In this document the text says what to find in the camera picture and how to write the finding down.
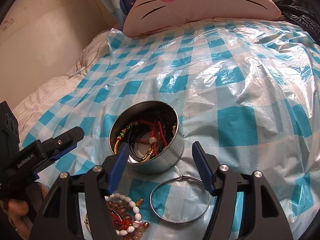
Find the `person's left hand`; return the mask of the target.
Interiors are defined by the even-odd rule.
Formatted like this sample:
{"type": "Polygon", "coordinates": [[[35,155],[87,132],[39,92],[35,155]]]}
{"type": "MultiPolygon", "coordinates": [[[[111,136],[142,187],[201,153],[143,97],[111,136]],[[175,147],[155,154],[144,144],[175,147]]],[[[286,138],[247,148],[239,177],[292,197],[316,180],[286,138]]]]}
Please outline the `person's left hand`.
{"type": "Polygon", "coordinates": [[[24,190],[14,192],[13,198],[1,200],[2,211],[7,215],[9,223],[21,239],[29,239],[31,232],[31,226],[24,220],[24,217],[29,212],[29,206],[25,200],[26,195],[24,190]]]}

